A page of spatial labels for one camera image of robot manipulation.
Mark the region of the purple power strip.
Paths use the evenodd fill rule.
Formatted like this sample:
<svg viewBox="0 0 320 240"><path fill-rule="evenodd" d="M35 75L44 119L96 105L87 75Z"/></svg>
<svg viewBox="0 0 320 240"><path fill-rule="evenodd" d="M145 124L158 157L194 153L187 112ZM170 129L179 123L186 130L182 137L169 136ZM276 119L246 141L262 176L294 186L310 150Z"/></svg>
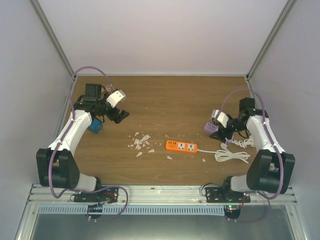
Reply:
<svg viewBox="0 0 320 240"><path fill-rule="evenodd" d="M208 134L208 136L216 131L221 131L219 130L219 127L217 125L214 125L213 123L207 122L204 125L204 132ZM234 135L228 135L230 138L227 137L226 141L232 141L234 139Z"/></svg>

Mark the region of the blue cube adapter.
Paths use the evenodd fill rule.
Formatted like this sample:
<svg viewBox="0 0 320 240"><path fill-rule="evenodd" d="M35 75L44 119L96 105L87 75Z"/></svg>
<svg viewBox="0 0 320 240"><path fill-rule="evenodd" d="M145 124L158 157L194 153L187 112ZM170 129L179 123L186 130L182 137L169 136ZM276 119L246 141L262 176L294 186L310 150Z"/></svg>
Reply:
<svg viewBox="0 0 320 240"><path fill-rule="evenodd" d="M98 118L94 118L92 123L88 126L88 130L94 134L98 134L103 128L103 122Z"/></svg>

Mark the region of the orange power strip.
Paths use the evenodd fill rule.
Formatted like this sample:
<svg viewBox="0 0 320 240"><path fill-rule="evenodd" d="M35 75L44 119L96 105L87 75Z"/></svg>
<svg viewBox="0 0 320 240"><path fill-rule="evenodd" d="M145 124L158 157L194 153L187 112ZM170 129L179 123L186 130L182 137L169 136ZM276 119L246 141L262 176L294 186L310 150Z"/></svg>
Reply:
<svg viewBox="0 0 320 240"><path fill-rule="evenodd" d="M196 153L198 151L198 145L190 142L167 140L165 149L184 153Z"/></svg>

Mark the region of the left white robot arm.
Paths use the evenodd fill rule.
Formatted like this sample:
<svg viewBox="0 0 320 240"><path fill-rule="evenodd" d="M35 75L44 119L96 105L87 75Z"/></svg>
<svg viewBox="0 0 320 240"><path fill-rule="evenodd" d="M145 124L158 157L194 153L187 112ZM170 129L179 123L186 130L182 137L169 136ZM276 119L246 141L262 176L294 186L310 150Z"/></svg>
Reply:
<svg viewBox="0 0 320 240"><path fill-rule="evenodd" d="M85 131L97 134L102 128L104 120L99 118L119 124L129 116L129 112L117 108L126 98L122 90L111 93L102 93L102 90L104 87L100 84L86 84L84 94L72 105L61 133L47 148L37 151L37 171L43 187L85 191L92 202L102 199L103 189L97 186L98 178L81 173L75 160L76 148Z"/></svg>

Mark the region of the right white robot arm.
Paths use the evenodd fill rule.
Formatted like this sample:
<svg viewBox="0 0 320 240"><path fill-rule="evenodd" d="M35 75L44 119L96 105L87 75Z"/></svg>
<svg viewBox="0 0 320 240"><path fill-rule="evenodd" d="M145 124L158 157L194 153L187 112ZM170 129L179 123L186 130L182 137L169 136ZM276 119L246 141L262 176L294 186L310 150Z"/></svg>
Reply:
<svg viewBox="0 0 320 240"><path fill-rule="evenodd" d="M249 131L256 148L256 156L247 174L229 176L223 182L221 196L228 203L234 202L239 192L263 191L276 198L286 193L295 166L295 157L287 153L276 140L267 112L255 106L253 98L239 101L237 118L215 109L212 121L218 129L209 137L225 143L235 132Z"/></svg>

